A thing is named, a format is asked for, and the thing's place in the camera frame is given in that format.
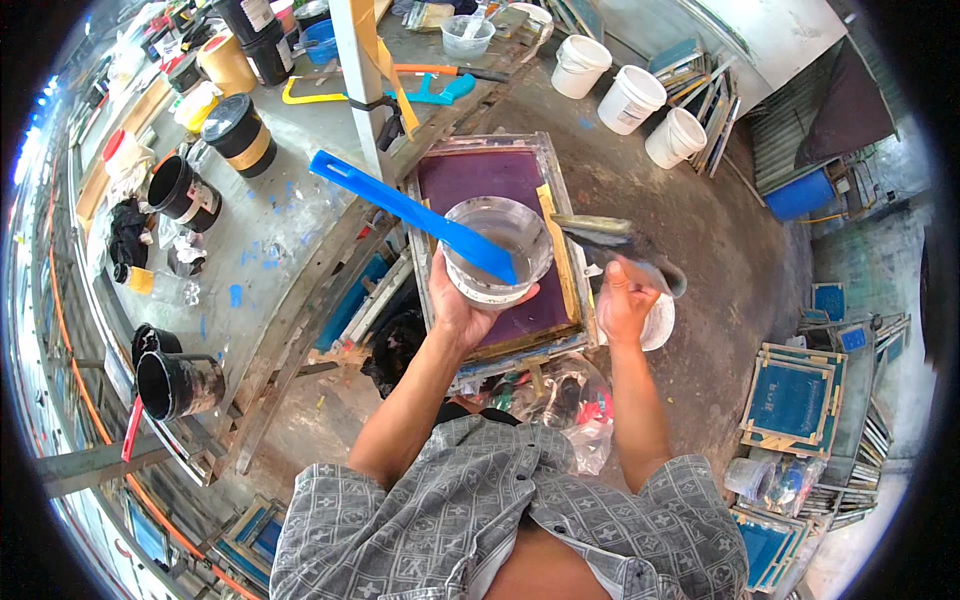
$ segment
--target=blue container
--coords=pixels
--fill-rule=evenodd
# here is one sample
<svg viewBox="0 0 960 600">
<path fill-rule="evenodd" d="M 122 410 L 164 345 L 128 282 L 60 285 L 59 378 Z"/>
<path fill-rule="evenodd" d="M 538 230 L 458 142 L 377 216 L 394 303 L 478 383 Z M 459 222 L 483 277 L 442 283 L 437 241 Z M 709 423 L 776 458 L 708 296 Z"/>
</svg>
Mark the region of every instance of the blue container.
<svg viewBox="0 0 960 600">
<path fill-rule="evenodd" d="M 313 40 L 319 41 L 320 45 L 306 49 L 306 56 L 311 62 L 323 65 L 337 58 L 337 39 L 333 36 L 333 21 L 327 19 L 311 25 L 300 36 L 300 42 L 303 43 Z"/>
<path fill-rule="evenodd" d="M 833 186 L 824 170 L 817 169 L 763 198 L 775 217 L 781 221 L 792 221 L 828 203 L 833 198 Z"/>
</svg>

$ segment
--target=orange rail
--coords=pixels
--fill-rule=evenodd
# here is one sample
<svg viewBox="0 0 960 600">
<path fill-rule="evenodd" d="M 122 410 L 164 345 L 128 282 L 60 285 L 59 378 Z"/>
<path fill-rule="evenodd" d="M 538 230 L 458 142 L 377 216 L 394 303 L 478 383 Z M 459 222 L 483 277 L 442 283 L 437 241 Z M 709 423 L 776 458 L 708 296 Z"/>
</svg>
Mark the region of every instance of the orange rail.
<svg viewBox="0 0 960 600">
<path fill-rule="evenodd" d="M 113 440 L 110 438 L 107 428 L 104 426 L 103 420 L 100 419 L 100 414 L 97 412 L 96 407 L 93 405 L 93 399 L 90 397 L 89 392 L 86 390 L 86 384 L 84 384 L 84 379 L 80 377 L 80 370 L 77 367 L 77 361 L 73 358 L 73 347 L 70 345 L 70 336 L 66 332 L 66 324 L 63 320 L 63 309 L 60 304 L 60 288 L 57 285 L 57 272 L 54 267 L 54 249 L 53 244 L 50 246 L 50 280 L 52 282 L 53 292 L 54 292 L 54 307 L 57 310 L 57 320 L 60 323 L 60 333 L 63 335 L 63 344 L 66 346 L 66 349 L 71 353 L 70 356 L 70 368 L 73 371 L 73 376 L 77 380 L 77 386 L 80 388 L 80 394 L 84 397 L 84 404 L 86 404 L 86 409 L 90 412 L 90 417 L 93 419 L 93 424 L 96 425 L 97 431 L 100 433 L 100 437 L 103 438 L 104 442 L 107 444 L 112 444 Z M 161 511 L 158 506 L 155 504 L 154 500 L 147 494 L 140 483 L 133 477 L 132 473 L 126 475 L 127 482 L 130 483 L 133 490 L 136 492 L 136 495 L 140 496 L 140 500 L 143 501 L 144 505 L 150 512 L 154 515 L 157 521 L 163 524 L 163 527 L 166 528 L 170 535 L 177 539 L 183 547 L 190 551 L 190 554 L 194 555 L 197 559 L 201 561 L 206 561 L 206 556 L 200 551 L 193 542 L 191 542 L 179 529 L 177 526 L 170 521 L 169 518 Z M 211 563 L 210 569 L 213 571 L 213 574 L 216 575 L 224 582 L 227 586 L 234 589 L 237 593 L 247 598 L 248 600 L 259 600 L 259 596 L 252 593 L 248 589 L 244 588 L 238 584 L 234 579 L 227 575 L 220 567 L 216 564 Z"/>
</svg>

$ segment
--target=metal table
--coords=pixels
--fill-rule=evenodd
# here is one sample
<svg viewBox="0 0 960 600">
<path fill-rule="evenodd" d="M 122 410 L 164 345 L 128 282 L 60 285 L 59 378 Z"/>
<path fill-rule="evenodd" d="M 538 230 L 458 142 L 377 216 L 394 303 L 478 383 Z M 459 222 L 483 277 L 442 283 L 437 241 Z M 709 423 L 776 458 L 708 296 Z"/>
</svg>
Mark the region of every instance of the metal table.
<svg viewBox="0 0 960 600">
<path fill-rule="evenodd" d="M 529 52 L 495 39 L 478 60 L 450 60 L 443 54 L 439 33 L 407 32 L 391 14 L 378 32 L 397 62 L 514 72 Z M 306 56 L 296 60 L 297 75 L 317 70 Z M 450 79 L 441 76 L 435 89 Z M 419 78 L 403 77 L 402 82 L 411 91 L 420 86 Z M 477 81 L 474 90 L 452 106 L 413 104 L 420 127 L 414 141 L 401 137 L 392 147 L 397 175 L 405 176 L 434 141 L 496 88 Z M 169 422 L 147 419 L 198 483 L 210 483 L 234 462 L 240 472 L 249 471 L 257 445 L 314 340 L 394 225 L 389 216 L 380 219 L 366 238 L 357 240 L 361 229 L 373 223 L 375 207 L 307 170 L 319 149 L 365 165 L 348 104 L 287 105 L 282 91 L 282 85 L 258 85 L 251 92 L 278 145 L 276 160 L 264 174 L 244 180 L 212 150 L 199 167 L 224 197 L 217 222 L 203 234 L 207 261 L 197 277 L 203 290 L 200 304 L 175 307 L 151 301 L 103 275 L 89 282 L 95 290 L 90 296 L 100 304 L 97 310 L 103 311 L 112 337 L 119 340 L 113 351 L 124 371 L 121 379 L 132 382 L 129 340 L 132 329 L 144 322 L 176 333 L 185 351 L 210 354 L 223 365 L 227 393 L 215 410 Z M 157 156 L 166 155 L 186 135 L 167 110 L 150 125 L 158 135 Z M 85 157 L 99 152 L 84 148 Z M 166 253 L 151 246 L 148 269 L 166 269 Z M 334 276 L 341 262 L 346 266 Z M 117 392 L 131 401 L 129 386 Z"/>
</svg>

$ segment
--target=paint stain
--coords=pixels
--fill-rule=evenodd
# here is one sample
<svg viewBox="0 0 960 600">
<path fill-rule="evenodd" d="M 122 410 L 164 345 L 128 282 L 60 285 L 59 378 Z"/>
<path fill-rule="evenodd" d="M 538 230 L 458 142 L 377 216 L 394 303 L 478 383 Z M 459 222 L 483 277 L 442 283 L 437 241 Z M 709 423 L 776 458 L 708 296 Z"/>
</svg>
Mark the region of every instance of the paint stain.
<svg viewBox="0 0 960 600">
<path fill-rule="evenodd" d="M 243 288 L 234 283 L 230 286 L 230 308 L 236 308 L 243 303 Z"/>
</svg>

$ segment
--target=man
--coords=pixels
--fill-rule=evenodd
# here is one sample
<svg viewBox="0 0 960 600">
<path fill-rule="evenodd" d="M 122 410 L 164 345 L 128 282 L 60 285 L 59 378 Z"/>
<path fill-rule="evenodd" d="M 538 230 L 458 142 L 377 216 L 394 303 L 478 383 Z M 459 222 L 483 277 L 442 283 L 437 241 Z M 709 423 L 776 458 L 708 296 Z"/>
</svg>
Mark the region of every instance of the man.
<svg viewBox="0 0 960 600">
<path fill-rule="evenodd" d="M 631 493 L 567 475 L 573 451 L 558 431 L 469 403 L 442 408 L 497 313 L 467 304 L 437 252 L 436 323 L 347 466 L 314 465 L 297 477 L 271 597 L 738 598 L 743 539 L 707 459 L 671 458 L 639 344 L 658 293 L 633 287 L 610 263 L 597 307 Z"/>
</svg>

